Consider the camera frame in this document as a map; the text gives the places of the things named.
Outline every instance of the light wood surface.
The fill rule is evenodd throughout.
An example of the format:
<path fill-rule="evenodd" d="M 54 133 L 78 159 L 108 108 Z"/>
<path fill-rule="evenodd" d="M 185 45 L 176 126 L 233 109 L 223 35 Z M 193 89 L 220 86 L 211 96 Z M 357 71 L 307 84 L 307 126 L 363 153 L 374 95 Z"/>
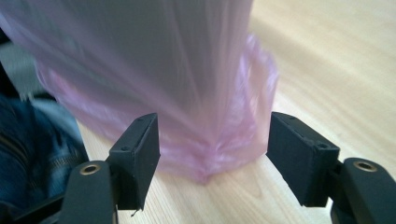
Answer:
<path fill-rule="evenodd" d="M 250 30 L 277 63 L 274 110 L 334 142 L 341 161 L 376 161 L 395 177 L 396 4 L 256 0 Z M 104 160 L 111 144 L 80 129 L 91 159 Z M 204 186 L 157 172 L 145 207 L 120 223 L 331 223 L 330 206 L 300 207 L 266 156 Z"/>

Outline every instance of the crumpled plastic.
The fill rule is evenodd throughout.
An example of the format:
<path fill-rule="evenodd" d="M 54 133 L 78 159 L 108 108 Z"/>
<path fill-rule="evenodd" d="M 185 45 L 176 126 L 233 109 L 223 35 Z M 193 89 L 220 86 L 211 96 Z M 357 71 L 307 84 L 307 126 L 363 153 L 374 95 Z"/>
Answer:
<path fill-rule="evenodd" d="M 198 182 L 265 153 L 277 73 L 251 0 L 1 1 L 0 26 L 43 86 L 116 141 L 159 115 L 159 169 Z"/>

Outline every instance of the translucent plastic bag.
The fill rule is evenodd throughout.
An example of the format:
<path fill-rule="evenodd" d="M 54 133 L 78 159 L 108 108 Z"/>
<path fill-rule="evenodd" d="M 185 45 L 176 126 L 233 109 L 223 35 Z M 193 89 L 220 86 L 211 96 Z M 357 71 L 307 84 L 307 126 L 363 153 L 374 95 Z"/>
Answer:
<path fill-rule="evenodd" d="M 159 168 L 205 182 L 265 152 L 277 74 L 251 0 L 1 1 L 44 87 L 116 141 L 159 114 Z"/>

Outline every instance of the wood grain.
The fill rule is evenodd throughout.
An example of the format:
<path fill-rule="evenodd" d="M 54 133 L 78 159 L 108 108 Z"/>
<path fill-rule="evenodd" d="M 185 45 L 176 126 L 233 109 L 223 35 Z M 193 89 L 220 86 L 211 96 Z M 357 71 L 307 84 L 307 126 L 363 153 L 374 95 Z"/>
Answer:
<path fill-rule="evenodd" d="M 342 149 L 396 176 L 396 5 L 379 1 L 256 0 L 250 30 L 275 57 L 275 111 L 292 114 Z M 80 125 L 93 160 L 111 144 Z M 156 173 L 144 212 L 120 223 L 331 223 L 300 207 L 265 157 L 205 185 Z"/>

